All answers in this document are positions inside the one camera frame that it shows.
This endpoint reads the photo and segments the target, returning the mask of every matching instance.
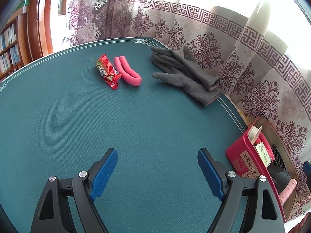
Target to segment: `red box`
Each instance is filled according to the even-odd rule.
[[[279,193],[273,183],[273,180],[268,170],[266,169],[255,147],[248,138],[247,134],[250,128],[251,127],[249,127],[247,131],[242,136],[240,136],[230,147],[228,147],[228,149],[226,150],[227,158],[233,165],[237,174],[242,177],[257,179],[260,175],[266,176],[276,196],[276,200],[278,201],[283,221],[286,222],[283,207],[279,199]],[[272,151],[270,152],[271,147],[269,144],[267,144],[268,141],[262,134],[262,132],[260,133],[259,138],[256,140],[256,144],[258,142],[263,142],[263,144],[267,148],[269,155],[270,153],[272,153]]]

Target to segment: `green table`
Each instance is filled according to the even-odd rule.
[[[220,202],[197,164],[197,152],[231,169],[226,148],[246,129],[222,95],[207,107],[153,79],[148,37],[76,46],[37,60],[0,84],[0,204],[20,233],[51,175],[88,169],[109,147],[119,161],[95,205],[110,233],[204,233]],[[125,55],[143,81],[112,90],[95,62]],[[78,232],[83,232],[73,199]],[[237,215],[238,232],[245,200]]]

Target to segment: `red snack package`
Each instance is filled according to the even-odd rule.
[[[102,55],[99,60],[97,60],[96,67],[105,82],[107,82],[112,89],[117,89],[118,80],[122,77],[122,74],[118,73],[118,71],[110,63],[106,54]]]

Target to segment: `paper label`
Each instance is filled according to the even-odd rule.
[[[263,161],[265,167],[267,168],[270,163],[271,163],[271,158],[267,152],[267,149],[265,147],[265,145],[263,144],[263,142],[255,145],[256,151],[259,154],[259,157],[261,158],[261,160]]]
[[[242,160],[245,162],[247,169],[252,173],[252,176],[250,176],[248,178],[256,180],[260,176],[260,174],[259,174],[257,167],[254,164],[254,161],[252,160],[251,156],[248,154],[247,150],[240,153],[240,156],[241,156]]]

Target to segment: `silver bolt head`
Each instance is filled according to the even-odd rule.
[[[80,176],[81,178],[84,178],[86,175],[87,175],[87,172],[86,172],[86,171],[81,171],[81,172],[79,172],[79,176]]]
[[[259,176],[259,179],[260,179],[261,181],[263,181],[263,182],[267,181],[267,178],[266,178],[265,176],[263,176],[263,175],[260,175],[260,176]]]
[[[49,177],[49,182],[53,182],[53,181],[55,181],[56,180],[56,176],[51,176],[51,177]]]
[[[229,171],[228,176],[234,178],[236,176],[236,173],[234,171]]]

